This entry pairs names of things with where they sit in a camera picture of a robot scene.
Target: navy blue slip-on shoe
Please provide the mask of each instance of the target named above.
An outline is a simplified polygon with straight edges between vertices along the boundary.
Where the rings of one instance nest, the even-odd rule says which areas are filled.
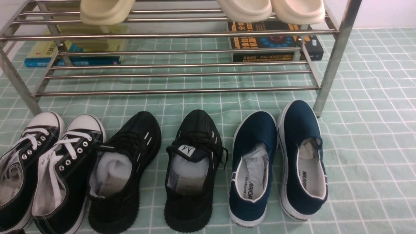
[[[276,121],[267,112],[249,115],[233,140],[233,175],[229,213],[243,227],[259,225],[266,216],[277,147]]]
[[[328,197],[318,121],[307,103],[295,100],[277,122],[284,163],[280,200],[287,215],[305,221]]]

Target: shoe rack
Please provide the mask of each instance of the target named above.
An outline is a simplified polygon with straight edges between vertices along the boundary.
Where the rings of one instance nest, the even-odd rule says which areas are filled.
[[[213,93],[213,92],[277,92],[277,91],[300,91],[300,90],[316,90],[317,99],[313,110],[320,117],[322,109],[328,98],[332,83],[337,73],[339,63],[343,56],[345,47],[348,42],[352,26],[356,19],[362,0],[348,0],[344,12],[343,19],[339,27],[334,24],[334,17],[327,9],[325,22],[328,26],[327,30],[308,30],[307,25],[301,27],[299,31],[277,30],[277,31],[260,31],[260,32],[204,32],[204,33],[148,33],[148,34],[119,34],[119,35],[65,35],[59,34],[57,30],[58,24],[81,24],[80,20],[57,20],[57,16],[76,16],[79,12],[54,12],[46,8],[46,3],[51,2],[79,2],[79,0],[26,0],[25,4],[16,12],[14,17],[0,31],[0,67],[7,75],[11,84],[19,93],[26,103],[30,111],[37,115],[42,112],[38,105],[41,97],[59,97],[59,96],[94,96],[94,95],[151,95],[151,94],[187,94],[187,93]],[[212,17],[204,16],[207,13],[222,13],[221,9],[176,9],[176,10],[132,10],[129,18],[124,23],[140,24],[145,22],[212,22],[212,21],[228,21],[225,16]],[[160,17],[144,17],[146,15],[160,15]],[[175,14],[177,17],[163,17],[163,15]],[[189,17],[189,14],[198,14],[200,17]],[[47,25],[51,35],[16,35],[16,31],[22,25]],[[313,62],[310,60],[307,50],[302,41],[303,36],[307,35],[333,35],[335,44],[330,55],[330,59],[321,78],[316,72]],[[123,52],[68,52],[62,43],[65,40],[83,40],[83,39],[136,39],[136,38],[208,38],[208,37],[260,37],[260,36],[298,36],[297,46],[287,48],[270,48],[270,49],[241,49],[241,50],[171,50],[171,51],[123,51]],[[46,68],[45,74],[41,77],[40,82],[33,91],[30,91],[26,84],[22,81],[16,68],[8,59],[7,54],[10,48],[17,41],[56,41],[60,45],[57,52],[53,55],[51,62]],[[243,53],[243,52],[269,52],[269,51],[295,52],[293,61],[279,62],[253,62],[253,63],[203,63],[203,64],[163,64],[163,65],[105,65],[105,66],[72,66],[69,56],[103,56],[103,55],[178,55],[178,54],[216,54],[216,53]],[[300,52],[306,56],[306,60],[300,60]],[[55,66],[57,61],[63,59],[65,66]],[[264,71],[248,71],[248,72],[217,72],[217,73],[152,73],[152,74],[88,74],[88,75],[54,75],[55,71],[71,70],[111,70],[111,69],[143,69],[143,68],[173,68],[173,67],[239,67],[239,66],[268,66],[268,65],[302,65],[305,69],[293,70],[264,70]],[[83,80],[83,79],[117,79],[117,78],[143,78],[150,77],[156,79],[158,77],[208,77],[208,76],[241,76],[241,75],[290,75],[290,74],[309,74],[313,85],[310,86],[287,86],[287,87],[236,87],[236,88],[210,88],[210,89],[166,89],[166,90],[100,90],[100,91],[54,91],[45,92],[45,88],[50,80]]]

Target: canvas sneaker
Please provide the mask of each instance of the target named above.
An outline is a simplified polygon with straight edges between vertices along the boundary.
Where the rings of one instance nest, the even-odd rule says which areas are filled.
[[[41,233],[74,234],[79,229],[87,207],[87,181],[98,157],[94,146],[105,138],[98,119],[81,115],[40,156],[32,216]]]
[[[263,111],[249,115],[234,134],[229,213],[240,226],[254,227],[266,216],[276,144],[276,121]]]
[[[328,197],[318,121],[306,102],[295,100],[277,122],[284,163],[282,207],[290,217],[308,220]]]
[[[103,234],[126,231],[139,211],[141,175],[159,152],[161,131],[156,118],[139,112],[106,143],[89,181],[89,224]]]
[[[202,229],[212,213],[215,173],[222,163],[220,134],[211,117],[202,110],[189,113],[176,138],[167,147],[165,220],[179,232]]]
[[[30,221],[37,162],[63,135],[64,122],[53,112],[35,116],[20,139],[0,159],[0,234]]]

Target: slipper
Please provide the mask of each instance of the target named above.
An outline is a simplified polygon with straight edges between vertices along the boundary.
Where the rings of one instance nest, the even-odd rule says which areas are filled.
[[[272,15],[270,0],[217,0],[217,3],[236,22],[259,22]]]
[[[81,21],[89,25],[115,25],[129,15],[135,0],[81,0]]]
[[[279,20],[297,25],[317,24],[325,19],[323,0],[271,0]]]

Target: book cover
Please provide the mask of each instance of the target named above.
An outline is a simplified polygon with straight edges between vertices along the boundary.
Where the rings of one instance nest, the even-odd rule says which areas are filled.
[[[228,22],[228,30],[233,32],[265,31],[265,30],[299,30],[298,25],[286,24],[279,20],[267,20],[255,23]],[[276,37],[232,37],[231,49],[255,49],[255,48],[279,48],[294,47],[297,36]],[[306,36],[305,47],[312,61],[322,60],[324,50],[316,36]],[[233,53],[233,62],[264,62],[264,61],[288,61],[293,59],[293,52],[256,52]]]

